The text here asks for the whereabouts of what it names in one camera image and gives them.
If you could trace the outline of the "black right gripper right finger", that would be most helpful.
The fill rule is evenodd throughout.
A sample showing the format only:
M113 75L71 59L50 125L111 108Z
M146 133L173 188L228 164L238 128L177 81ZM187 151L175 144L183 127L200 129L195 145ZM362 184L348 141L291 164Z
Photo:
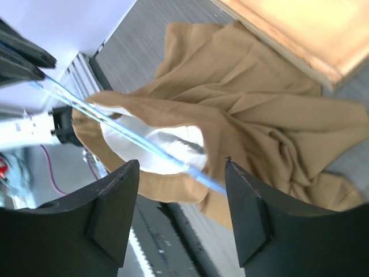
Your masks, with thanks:
M300 201L235 162L225 185L246 276L367 276L368 205L343 212Z

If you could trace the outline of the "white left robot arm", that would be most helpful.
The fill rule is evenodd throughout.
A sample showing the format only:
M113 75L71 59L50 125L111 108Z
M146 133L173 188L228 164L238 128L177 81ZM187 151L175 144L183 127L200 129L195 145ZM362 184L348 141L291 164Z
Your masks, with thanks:
M1 20L1 87L29 83L41 88L47 79L43 68L57 60ZM82 147L72 127L72 108L63 106L45 113L1 121L1 151L34 145L73 144Z

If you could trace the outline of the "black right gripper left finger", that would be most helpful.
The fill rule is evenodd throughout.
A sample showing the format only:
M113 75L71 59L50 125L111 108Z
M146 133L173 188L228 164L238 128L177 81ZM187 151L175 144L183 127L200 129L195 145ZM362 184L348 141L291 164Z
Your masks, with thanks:
M1 209L2 276L117 276L138 193L131 160L38 208Z

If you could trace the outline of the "light blue wire hanger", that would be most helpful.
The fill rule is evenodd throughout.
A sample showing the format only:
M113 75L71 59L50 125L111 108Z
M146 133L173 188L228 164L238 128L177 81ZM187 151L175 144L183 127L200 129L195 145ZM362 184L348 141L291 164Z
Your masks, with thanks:
M214 190L219 194L226 195L226 189L223 185L204 173L202 173L199 169L195 168L194 166L185 163L176 157L168 154L162 148L156 146L155 144L151 143L146 138L140 136L139 134L135 133L134 131L130 130L129 128L125 127L122 124L115 122L110 117L104 115L97 109L95 109L91 104L79 99L75 95L73 95L66 87L62 84L51 78L50 76L45 77L46 81L52 83L53 89L45 88L41 83L37 81L30 81L29 85L45 92L46 94L60 100L61 102L77 109L78 111L82 112L83 114L87 115L88 117L94 119L96 122L102 123L108 126L113 132L121 135L122 137L128 139L135 145L139 146L140 148L155 154L172 164L178 166L183 170L184 173L190 175L196 181L202 183L203 185L209 187L210 189Z

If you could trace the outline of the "tan skirt with white lining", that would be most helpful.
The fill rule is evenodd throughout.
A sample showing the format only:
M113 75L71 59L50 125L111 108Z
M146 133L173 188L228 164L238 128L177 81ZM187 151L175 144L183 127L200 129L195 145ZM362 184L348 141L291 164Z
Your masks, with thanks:
M325 168L368 138L365 106L322 96L307 77L241 23L170 23L155 79L86 100L129 112L154 128L198 127L204 172L225 178L227 157L268 185L309 204L345 211L364 197Z

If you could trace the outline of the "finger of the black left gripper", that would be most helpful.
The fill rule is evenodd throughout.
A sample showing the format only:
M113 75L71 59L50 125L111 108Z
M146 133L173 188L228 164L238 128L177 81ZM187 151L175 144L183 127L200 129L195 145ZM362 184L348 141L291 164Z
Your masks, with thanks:
M57 60L1 20L1 86L43 81L43 68L55 68Z

